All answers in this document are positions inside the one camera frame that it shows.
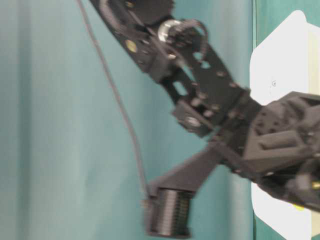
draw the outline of robotic arm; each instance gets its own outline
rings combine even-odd
[[[211,136],[203,151],[149,184],[149,235],[190,236],[191,199],[218,164],[274,198],[320,212],[320,96],[292,92],[261,106],[232,80],[205,26],[171,16],[173,0],[90,1],[141,71],[167,91],[178,123]]]

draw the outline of yellow component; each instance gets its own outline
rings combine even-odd
[[[125,40],[126,47],[133,53],[136,53],[138,51],[137,45],[134,41],[131,40]]]
[[[130,2],[130,1],[126,1],[125,2],[125,4],[126,4],[126,6],[128,7],[128,8],[133,8],[134,7],[134,4],[132,3],[132,2]]]
[[[303,206],[299,206],[299,205],[295,205],[293,204],[293,206],[298,210],[298,211],[303,211],[305,210],[305,208]]]
[[[312,183],[312,189],[313,190],[320,190],[320,181],[314,181]]]

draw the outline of bolt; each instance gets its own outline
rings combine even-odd
[[[193,106],[193,107],[198,107],[198,106],[200,105],[200,103],[201,103],[201,100],[200,100],[199,98],[195,97],[195,98],[192,99],[192,101],[191,101],[191,106]]]
[[[236,88],[236,87],[238,87],[238,85],[237,85],[236,83],[234,83],[234,82],[230,82],[229,86],[230,86],[231,88]]]
[[[134,41],[131,41],[129,39],[125,40],[126,47],[133,53],[136,53],[138,51],[137,45]]]
[[[188,116],[186,119],[186,122],[189,123],[192,127],[198,128],[201,126],[201,123],[199,122],[198,119]]]
[[[176,59],[176,57],[177,56],[172,53],[168,54],[168,59],[170,59],[170,60],[174,60],[174,59]]]
[[[207,94],[205,94],[205,93],[203,93],[203,92],[198,92],[198,97],[200,98],[200,99],[202,99],[202,100],[204,100],[204,99],[206,99],[208,96],[207,96]]]
[[[216,72],[216,75],[217,75],[219,78],[223,78],[223,77],[225,77],[227,74],[226,74],[224,71],[217,71],[217,72]]]
[[[212,110],[215,111],[215,112],[219,112],[219,110],[220,110],[219,104],[213,104],[213,105],[211,106],[211,108],[212,108]]]
[[[205,110],[203,115],[206,117],[206,118],[210,118],[214,113],[210,110]]]
[[[132,2],[130,2],[130,1],[126,1],[125,2],[125,5],[128,7],[128,8],[133,8],[135,5],[132,3]]]
[[[148,40],[146,40],[146,39],[143,39],[142,43],[145,44],[145,45],[149,45],[150,44],[150,42]]]
[[[312,183],[312,189],[313,190],[320,190],[320,181],[314,181]]]

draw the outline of black wire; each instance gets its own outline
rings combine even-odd
[[[115,16],[114,12],[110,7],[110,0],[100,0],[100,11],[108,21],[108,23],[120,34],[127,35],[127,27],[120,23],[119,19]]]
[[[85,10],[85,7],[82,3],[81,0],[76,0],[78,5],[79,5],[79,8],[80,8],[80,11],[82,13],[82,17],[83,17],[83,20],[84,20],[84,24],[85,24],[85,27],[86,27],[86,30],[91,38],[91,41],[96,49],[96,52],[100,58],[100,61],[101,61],[101,64],[102,64],[102,67],[103,67],[103,71],[104,71],[104,74],[105,74],[105,77],[106,79],[108,80],[110,86],[111,86],[111,89],[112,89],[112,92],[113,92],[113,95],[114,95],[114,98],[117,102],[117,106],[121,112],[121,115],[123,117],[123,120],[125,122],[125,125],[129,131],[129,134],[130,134],[130,137],[131,137],[131,140],[132,140],[132,144],[133,144],[133,148],[134,148],[134,154],[135,154],[135,159],[136,159],[136,165],[137,165],[137,169],[138,169],[138,176],[139,176],[139,180],[140,180],[140,187],[141,187],[141,190],[142,192],[144,193],[145,195],[145,198],[148,199],[150,197],[149,195],[149,190],[148,190],[148,185],[147,185],[147,181],[146,181],[146,177],[145,177],[145,172],[144,172],[144,168],[143,168],[143,161],[142,161],[142,154],[141,154],[141,149],[140,149],[140,145],[139,145],[139,141],[138,141],[138,138],[137,138],[137,135],[135,133],[135,129],[130,121],[130,118],[128,116],[128,113],[125,109],[125,106],[123,104],[123,101],[121,99],[121,96],[119,94],[119,91],[114,83],[114,80],[111,76],[111,73],[110,73],[110,70],[108,68],[108,64],[107,64],[107,61],[105,59],[105,56],[101,50],[101,47],[97,41],[97,38],[95,37],[94,33],[93,33],[93,30],[92,30],[92,27],[91,27],[91,24],[90,24],[90,21],[89,21],[89,18],[88,18],[88,15],[87,15],[87,12]]]
[[[202,43],[200,47],[200,53],[202,55],[200,62],[204,61],[207,53],[208,53],[208,39],[209,39],[209,33],[207,31],[207,28],[205,25],[196,19],[186,19],[181,22],[181,24],[176,25],[172,28],[172,31],[170,31],[171,37],[176,37],[177,35],[183,33],[187,29],[191,28],[200,28],[204,32],[204,36],[202,37]]]

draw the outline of teal wall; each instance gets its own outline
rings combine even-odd
[[[148,180],[199,151],[203,140],[142,74],[84,0],[142,146]],[[75,1],[2,0],[0,9],[0,239],[147,240],[127,130]],[[247,0],[176,1],[196,18],[237,82],[249,83]],[[195,240],[250,240],[248,181],[220,166],[193,201]]]
[[[318,0],[254,0],[254,8],[257,45],[295,10],[302,10],[308,23],[320,26]]]

